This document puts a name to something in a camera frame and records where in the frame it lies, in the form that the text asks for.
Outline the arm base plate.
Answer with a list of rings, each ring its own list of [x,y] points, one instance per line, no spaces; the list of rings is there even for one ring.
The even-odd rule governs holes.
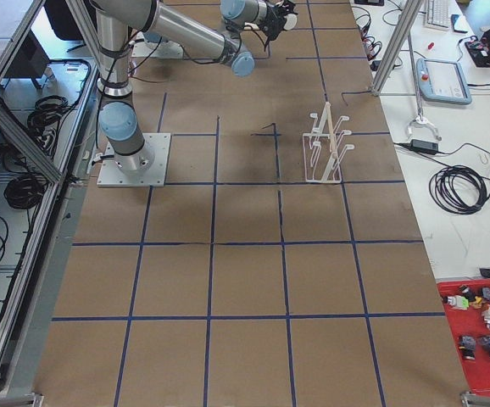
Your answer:
[[[111,144],[97,178],[99,187],[162,187],[170,154],[170,133],[144,133],[142,149],[130,156],[117,154]]]

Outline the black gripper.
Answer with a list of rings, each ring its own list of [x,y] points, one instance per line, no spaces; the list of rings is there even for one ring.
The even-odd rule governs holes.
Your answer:
[[[260,19],[260,30],[269,41],[274,41],[284,31],[289,14],[290,3],[267,3],[265,17]]]

